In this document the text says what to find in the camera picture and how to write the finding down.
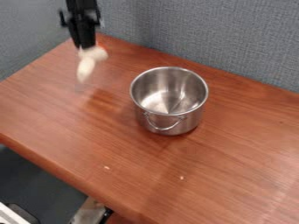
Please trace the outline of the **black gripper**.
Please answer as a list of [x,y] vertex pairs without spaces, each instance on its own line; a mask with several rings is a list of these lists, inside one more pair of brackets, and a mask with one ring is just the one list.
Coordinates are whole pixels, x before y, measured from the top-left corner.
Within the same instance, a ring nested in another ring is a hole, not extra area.
[[[69,36],[76,47],[83,49],[91,48],[96,44],[95,25],[102,25],[102,14],[98,0],[65,0],[67,9],[59,9],[60,26],[67,27]],[[83,18],[88,16],[90,20],[79,22],[79,29],[76,22],[68,18]]]

